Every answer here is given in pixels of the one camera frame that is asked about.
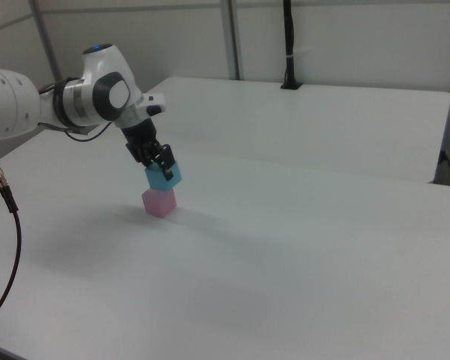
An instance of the white table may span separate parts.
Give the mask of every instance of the white table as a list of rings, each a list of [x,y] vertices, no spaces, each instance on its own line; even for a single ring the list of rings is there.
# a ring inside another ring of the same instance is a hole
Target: white table
[[[172,77],[152,91],[159,131],[184,149],[389,179],[432,182],[450,94]]]
[[[122,135],[107,136],[43,132],[1,160],[24,240],[0,347],[30,360],[450,359],[450,187],[178,145],[179,207],[161,220],[143,211]],[[14,251],[0,197],[0,295]]]

